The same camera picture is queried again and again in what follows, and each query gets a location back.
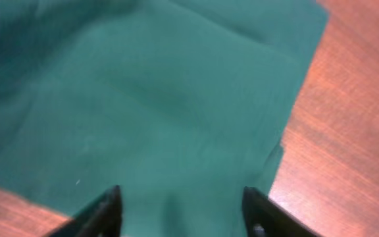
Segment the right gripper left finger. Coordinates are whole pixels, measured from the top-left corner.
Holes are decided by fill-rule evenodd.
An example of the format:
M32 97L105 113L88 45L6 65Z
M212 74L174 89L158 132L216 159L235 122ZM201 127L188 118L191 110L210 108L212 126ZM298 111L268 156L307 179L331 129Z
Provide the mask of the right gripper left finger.
M47 236L120 237L121 228L122 196L120 186L113 186Z

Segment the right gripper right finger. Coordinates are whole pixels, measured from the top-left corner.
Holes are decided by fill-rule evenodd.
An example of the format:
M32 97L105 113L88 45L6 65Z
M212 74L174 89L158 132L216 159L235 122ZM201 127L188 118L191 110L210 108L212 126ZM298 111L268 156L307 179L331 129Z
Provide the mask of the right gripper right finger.
M254 187L243 189L241 205L248 237L319 237Z

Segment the green cloth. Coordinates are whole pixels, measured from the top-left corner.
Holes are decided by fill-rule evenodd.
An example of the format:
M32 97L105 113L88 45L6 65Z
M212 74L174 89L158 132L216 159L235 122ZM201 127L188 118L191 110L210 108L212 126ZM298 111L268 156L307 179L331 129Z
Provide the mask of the green cloth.
M315 1L0 1L0 188L128 236L244 236L327 22Z

